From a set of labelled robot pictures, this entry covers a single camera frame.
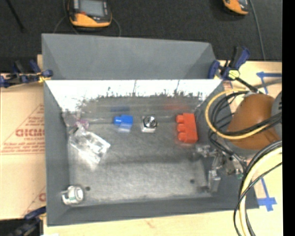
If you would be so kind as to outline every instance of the white cable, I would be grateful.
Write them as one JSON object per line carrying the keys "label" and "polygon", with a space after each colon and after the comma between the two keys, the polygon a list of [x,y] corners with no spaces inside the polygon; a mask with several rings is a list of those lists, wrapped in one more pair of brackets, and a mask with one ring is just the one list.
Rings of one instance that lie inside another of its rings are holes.
{"label": "white cable", "polygon": [[[247,177],[245,178],[245,181],[244,181],[244,183],[242,185],[242,189],[241,189],[240,194],[242,194],[246,190],[246,188],[249,186],[252,177],[254,176],[256,171],[260,168],[260,166],[262,164],[264,164],[266,161],[268,161],[271,157],[273,157],[273,156],[275,156],[275,155],[277,155],[279,153],[282,153],[282,147],[276,148],[275,150],[269,152],[268,154],[264,155],[263,157],[261,157],[256,162],[256,164],[250,169]],[[243,197],[243,199],[242,199],[242,201],[241,201],[241,203],[239,205],[239,217],[240,217],[240,223],[241,223],[241,227],[242,227],[242,230],[244,232],[244,235],[249,236],[250,233],[249,233],[249,229],[248,229],[247,221],[246,221],[245,200],[246,200],[246,197]]]}

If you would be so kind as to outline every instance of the yellow wire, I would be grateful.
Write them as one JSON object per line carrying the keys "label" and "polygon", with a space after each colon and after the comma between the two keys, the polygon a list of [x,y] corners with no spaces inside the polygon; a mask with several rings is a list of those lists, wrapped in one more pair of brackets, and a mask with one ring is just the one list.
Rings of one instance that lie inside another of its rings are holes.
{"label": "yellow wire", "polygon": [[256,129],[254,129],[254,130],[252,130],[252,131],[250,131],[250,132],[248,132],[248,133],[246,133],[246,134],[243,134],[243,135],[237,135],[237,136],[229,136],[229,135],[225,135],[225,134],[223,134],[223,133],[221,133],[221,132],[219,132],[219,131],[216,130],[216,128],[212,125],[212,123],[211,123],[211,121],[210,121],[210,119],[209,119],[209,114],[208,114],[208,113],[209,113],[210,106],[211,106],[212,103],[213,103],[218,97],[220,97],[221,95],[224,95],[224,94],[226,94],[226,93],[228,93],[228,92],[239,92],[239,91],[247,91],[247,90],[245,90],[245,89],[236,89],[236,90],[231,89],[231,90],[226,90],[226,91],[220,92],[220,93],[218,93],[217,95],[215,95],[215,96],[214,96],[214,97],[208,102],[208,104],[207,104],[207,106],[206,106],[205,117],[206,117],[206,122],[207,122],[208,126],[210,127],[210,129],[211,129],[214,133],[216,133],[216,134],[219,135],[220,137],[225,138],[225,139],[228,139],[228,140],[238,140],[238,139],[242,139],[242,138],[247,138],[247,137],[252,136],[252,135],[258,133],[259,131],[263,130],[265,127],[269,126],[269,124],[265,124],[265,125],[263,125],[263,126],[261,126],[261,127],[259,127],[259,128],[256,128]]}
{"label": "yellow wire", "polygon": [[[256,164],[251,168],[251,170],[249,171],[243,185],[242,185],[242,189],[241,189],[241,194],[247,189],[247,187],[249,186],[252,177],[254,176],[254,174],[256,173],[256,171],[258,170],[258,168],[260,168],[260,166],[262,164],[264,164],[267,160],[269,160],[271,157],[279,154],[282,152],[282,147],[276,148],[275,150],[269,152],[268,154],[266,154],[265,156],[261,157]],[[245,236],[249,236],[249,230],[248,230],[248,226],[247,226],[247,221],[246,221],[246,205],[245,205],[245,201],[246,201],[246,197],[244,197],[239,205],[239,217],[240,217],[240,223],[241,223],[241,227],[242,230],[245,234]]]}

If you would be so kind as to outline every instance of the gray cardboard wall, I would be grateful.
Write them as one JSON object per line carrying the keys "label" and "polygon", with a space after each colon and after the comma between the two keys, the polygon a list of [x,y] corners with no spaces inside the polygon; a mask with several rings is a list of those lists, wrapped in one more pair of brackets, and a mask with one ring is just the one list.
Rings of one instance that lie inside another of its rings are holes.
{"label": "gray cardboard wall", "polygon": [[206,79],[211,44],[195,41],[42,34],[44,69],[59,79]]}

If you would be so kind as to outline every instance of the cardboard box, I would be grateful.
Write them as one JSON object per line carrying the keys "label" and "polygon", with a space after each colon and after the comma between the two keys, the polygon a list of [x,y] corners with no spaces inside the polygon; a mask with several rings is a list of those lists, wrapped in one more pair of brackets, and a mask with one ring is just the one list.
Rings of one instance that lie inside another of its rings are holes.
{"label": "cardboard box", "polygon": [[0,89],[0,220],[46,204],[43,84]]}

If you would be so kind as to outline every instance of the orange object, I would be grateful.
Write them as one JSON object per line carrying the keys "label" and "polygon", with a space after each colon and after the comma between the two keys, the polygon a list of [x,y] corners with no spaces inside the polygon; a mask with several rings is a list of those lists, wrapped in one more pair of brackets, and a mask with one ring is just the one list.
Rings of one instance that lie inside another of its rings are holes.
{"label": "orange object", "polygon": [[183,113],[176,116],[177,138],[183,143],[194,144],[198,140],[196,119],[194,114]]}

